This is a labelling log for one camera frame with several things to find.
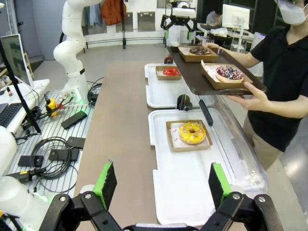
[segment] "khaki pants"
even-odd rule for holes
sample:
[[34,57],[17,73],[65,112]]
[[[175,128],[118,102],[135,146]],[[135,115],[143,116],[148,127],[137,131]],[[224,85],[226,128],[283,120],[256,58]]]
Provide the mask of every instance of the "khaki pants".
[[261,165],[264,170],[267,171],[269,167],[279,158],[282,152],[266,143],[254,132],[248,117],[246,117],[244,123],[244,132],[253,146]]

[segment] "yellow object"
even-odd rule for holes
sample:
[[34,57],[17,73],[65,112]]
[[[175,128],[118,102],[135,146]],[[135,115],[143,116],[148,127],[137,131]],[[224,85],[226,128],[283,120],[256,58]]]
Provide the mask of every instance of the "yellow object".
[[180,138],[187,144],[195,145],[205,140],[206,132],[202,125],[189,122],[180,128]]
[[[57,107],[56,100],[55,99],[50,99],[50,104],[48,105],[48,107],[50,109],[52,109],[52,110],[55,109]],[[52,113],[51,116],[56,116],[56,115],[57,115],[57,112],[54,112],[54,113]]]

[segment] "green gripper pad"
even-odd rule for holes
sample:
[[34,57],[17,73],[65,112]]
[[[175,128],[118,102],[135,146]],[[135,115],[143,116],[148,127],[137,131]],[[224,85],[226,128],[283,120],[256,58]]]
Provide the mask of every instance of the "green gripper pad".
[[224,199],[232,192],[221,164],[212,163],[208,184],[217,210]]
[[116,189],[117,181],[113,162],[104,166],[93,192],[100,197],[103,206],[109,210],[112,197]]

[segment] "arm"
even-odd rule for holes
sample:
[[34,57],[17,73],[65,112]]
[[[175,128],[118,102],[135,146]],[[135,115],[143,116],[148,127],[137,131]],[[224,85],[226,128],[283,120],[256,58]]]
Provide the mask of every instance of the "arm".
[[229,55],[231,55],[234,59],[236,59],[240,64],[242,64],[246,68],[253,67],[260,63],[258,59],[256,59],[254,56],[252,56],[251,53],[248,54],[243,54],[243,53],[237,53],[234,51],[227,50],[225,48],[220,47],[219,45],[215,43],[207,43],[205,45],[208,48],[217,48],[217,49],[222,49],[225,52],[227,52]]
[[211,13],[209,13],[206,17],[206,24],[211,25],[212,23]]
[[300,95],[298,99],[294,101],[270,101],[267,111],[279,116],[301,119],[308,114],[308,98]]
[[239,96],[227,96],[229,99],[240,103],[244,109],[274,113],[288,118],[301,119],[308,114],[308,98],[300,95],[297,100],[288,102],[269,101],[266,94],[255,88],[250,83],[245,83],[248,90],[253,93],[251,99],[243,99]]

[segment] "computer monitor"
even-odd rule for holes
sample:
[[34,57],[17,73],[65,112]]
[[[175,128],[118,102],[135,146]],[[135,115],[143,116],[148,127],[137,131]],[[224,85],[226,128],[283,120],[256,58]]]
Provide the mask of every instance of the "computer monitor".
[[5,56],[16,78],[30,88],[34,88],[33,80],[26,66],[20,34],[1,37]]
[[222,26],[228,28],[249,29],[250,9],[223,4]]

